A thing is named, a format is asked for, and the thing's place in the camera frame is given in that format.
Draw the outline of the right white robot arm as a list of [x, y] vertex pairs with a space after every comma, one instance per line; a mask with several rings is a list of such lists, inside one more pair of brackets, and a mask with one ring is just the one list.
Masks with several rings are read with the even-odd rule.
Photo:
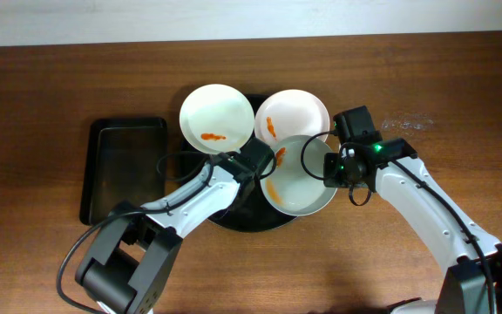
[[384, 140], [368, 109], [333, 118], [336, 153], [324, 158], [329, 188], [368, 188], [392, 205], [444, 273], [438, 299], [413, 298], [390, 313], [502, 313], [502, 243], [482, 229], [433, 180], [404, 139]]

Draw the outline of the light grey plate bottom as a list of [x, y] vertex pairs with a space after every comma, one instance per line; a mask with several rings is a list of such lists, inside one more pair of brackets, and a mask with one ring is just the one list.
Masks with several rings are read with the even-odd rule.
[[301, 164], [301, 152], [310, 136], [294, 135], [275, 144], [275, 171], [260, 180], [261, 191], [279, 212], [312, 215], [326, 207], [337, 188], [327, 188], [323, 181], [308, 175]]

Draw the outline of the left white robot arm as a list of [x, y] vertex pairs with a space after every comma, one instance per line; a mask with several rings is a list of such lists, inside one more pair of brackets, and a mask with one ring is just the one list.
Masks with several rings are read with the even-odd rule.
[[269, 145], [253, 138], [240, 151], [211, 156], [171, 194], [139, 207], [119, 203], [89, 229], [95, 238], [76, 282], [97, 313], [149, 313], [162, 293], [184, 238], [209, 216], [245, 199], [267, 167]]

